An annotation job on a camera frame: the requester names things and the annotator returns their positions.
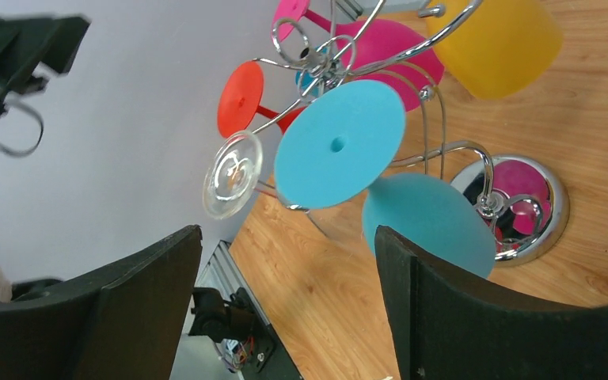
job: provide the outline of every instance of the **cable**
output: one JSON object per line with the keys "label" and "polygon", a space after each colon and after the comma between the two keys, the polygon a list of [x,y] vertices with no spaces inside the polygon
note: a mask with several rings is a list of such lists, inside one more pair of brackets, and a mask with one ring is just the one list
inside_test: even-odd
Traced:
{"label": "cable", "polygon": [[215,352],[218,354],[218,360],[220,360],[223,364],[225,364],[225,367],[227,368],[227,370],[229,370],[232,373],[238,371],[238,368],[233,363],[230,363],[227,360],[226,356],[222,352],[220,352],[220,348],[218,348],[218,345],[215,342],[212,342],[212,344],[213,344],[213,348],[215,348]]}

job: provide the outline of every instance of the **glass stem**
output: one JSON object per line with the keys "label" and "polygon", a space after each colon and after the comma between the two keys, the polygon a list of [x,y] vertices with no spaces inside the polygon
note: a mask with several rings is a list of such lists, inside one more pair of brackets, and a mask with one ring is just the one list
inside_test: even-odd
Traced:
{"label": "glass stem", "polygon": [[263,182],[262,180],[257,181],[257,186],[255,186],[255,190],[272,198],[279,198],[276,194],[276,188],[266,182]]}

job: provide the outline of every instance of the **chrome base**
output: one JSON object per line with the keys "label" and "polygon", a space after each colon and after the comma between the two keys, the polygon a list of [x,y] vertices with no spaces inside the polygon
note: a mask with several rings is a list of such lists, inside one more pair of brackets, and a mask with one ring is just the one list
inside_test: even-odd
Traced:
{"label": "chrome base", "polygon": [[[501,154],[493,156],[493,164],[498,165],[507,160],[523,162],[536,169],[549,186],[549,201],[551,203],[551,215],[544,227],[534,236],[521,245],[498,244],[496,253],[496,264],[498,266],[513,266],[525,264],[546,253],[558,238],[561,237],[565,226],[568,224],[570,214],[570,203],[568,193],[561,180],[556,174],[540,164],[539,162],[513,154]],[[452,181],[451,185],[459,192],[465,193],[479,176],[484,175],[484,165],[481,161],[465,167]]]}

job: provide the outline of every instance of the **plastic wine glass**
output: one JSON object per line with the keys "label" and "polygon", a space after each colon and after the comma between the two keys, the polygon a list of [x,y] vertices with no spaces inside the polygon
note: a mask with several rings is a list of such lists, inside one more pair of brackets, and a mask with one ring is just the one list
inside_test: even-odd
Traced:
{"label": "plastic wine glass", "polygon": [[420,13],[431,36],[473,12],[458,30],[432,45],[449,72],[480,99],[506,97],[528,86],[551,66],[563,44],[561,27],[540,0],[431,4]]}
{"label": "plastic wine glass", "polygon": [[[331,22],[319,14],[309,9],[309,0],[282,0],[276,9],[272,25],[276,25],[283,18],[290,18],[299,21],[302,17],[307,17],[317,25],[321,26],[327,32],[331,32]],[[335,36],[356,36],[364,26],[365,21],[356,21],[350,24],[336,25]],[[284,40],[294,30],[292,23],[281,24],[278,28],[279,40]],[[400,53],[414,45],[421,44],[425,41],[417,32],[413,31],[406,25],[396,21],[374,19],[369,26],[364,30],[362,38],[356,41],[357,53],[355,61],[351,68],[355,69],[369,63],[388,59],[397,53]],[[336,45],[339,49],[343,49],[348,42],[346,40],[338,40]],[[351,52],[347,51],[342,54],[341,62],[344,65],[350,63]],[[425,51],[422,54],[416,55],[408,61],[418,67],[422,67],[430,76],[439,83],[444,73],[444,66],[439,61],[432,50]],[[411,70],[409,66],[390,66],[389,70],[408,78],[416,87],[421,88],[429,85],[428,80],[419,72]],[[307,86],[313,81],[311,77],[302,78],[302,84]],[[407,111],[410,111],[420,105],[413,92],[408,91],[399,81],[392,78],[381,78],[382,82],[391,85],[395,88],[400,96]]]}
{"label": "plastic wine glass", "polygon": [[[401,65],[411,65],[408,62],[398,63]],[[446,129],[447,129],[447,115],[442,94],[439,91],[439,87],[436,85],[433,79],[429,78],[428,74],[418,66],[413,67],[414,70],[420,70],[421,74],[430,80],[431,86],[423,89],[417,89],[407,78],[400,76],[399,74],[391,70],[380,70],[376,72],[376,78],[391,77],[398,80],[403,86],[411,91],[414,96],[420,101],[420,110],[422,112],[422,123],[419,127],[423,128],[423,142],[424,151],[428,151],[428,137],[429,137],[429,119],[428,111],[425,107],[426,102],[429,102],[437,96],[439,100],[439,106],[441,108],[441,139],[442,145],[439,151],[444,152],[446,148]],[[423,155],[419,151],[409,158],[402,158],[393,160],[390,164],[391,168],[402,168],[417,165],[421,162],[424,163],[424,172],[428,173],[428,162],[429,157],[427,154]],[[444,176],[444,159],[445,154],[440,154],[441,166],[439,172],[439,179],[443,179]],[[318,229],[330,240],[337,243],[341,248],[348,250],[351,253],[362,252],[360,246],[366,246],[365,238],[363,236],[362,226],[362,204],[364,197],[361,194],[356,196],[349,201],[340,203],[333,207],[327,207],[322,209],[309,210],[306,215],[315,224]]]}
{"label": "plastic wine glass", "polygon": [[[345,108],[353,112],[337,112]],[[405,117],[397,92],[381,82],[355,81],[323,94],[293,122],[279,145],[279,193],[315,209],[368,189],[363,232],[372,251],[376,228],[390,226],[428,252],[488,276],[496,240],[460,192],[424,174],[381,177],[400,147]]]}
{"label": "plastic wine glass", "polygon": [[202,200],[209,216],[223,220],[235,215],[254,192],[276,198],[290,210],[308,211],[286,203],[274,186],[259,179],[263,156],[262,143],[251,131],[238,131],[225,140],[204,178]]}
{"label": "plastic wine glass", "polygon": [[[268,119],[279,113],[260,104],[264,92],[264,73],[257,62],[242,63],[230,76],[222,90],[218,105],[218,131],[229,138],[237,131],[245,130],[256,114]],[[304,108],[297,108],[276,122],[282,133],[288,129]]]}

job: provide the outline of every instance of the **wood grain surface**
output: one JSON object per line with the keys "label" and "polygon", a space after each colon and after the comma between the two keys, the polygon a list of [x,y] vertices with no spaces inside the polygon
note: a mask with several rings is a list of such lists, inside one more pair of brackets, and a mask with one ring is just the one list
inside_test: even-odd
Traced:
{"label": "wood grain surface", "polygon": [[[538,159],[571,198],[568,227],[552,251],[490,280],[581,306],[608,304],[608,0],[544,1],[564,30],[563,50],[530,87],[500,101],[472,98],[445,76],[447,140],[472,139],[493,154]],[[424,32],[413,13],[385,16]],[[430,120],[439,111],[428,105]],[[409,115],[400,155],[423,149],[420,114]],[[439,143],[434,132],[430,144]],[[446,157],[450,179],[475,157]],[[432,173],[438,169],[433,161]],[[345,207],[357,215],[362,197]],[[260,197],[231,248],[307,380],[399,378],[374,258],[327,240],[305,215]]]}

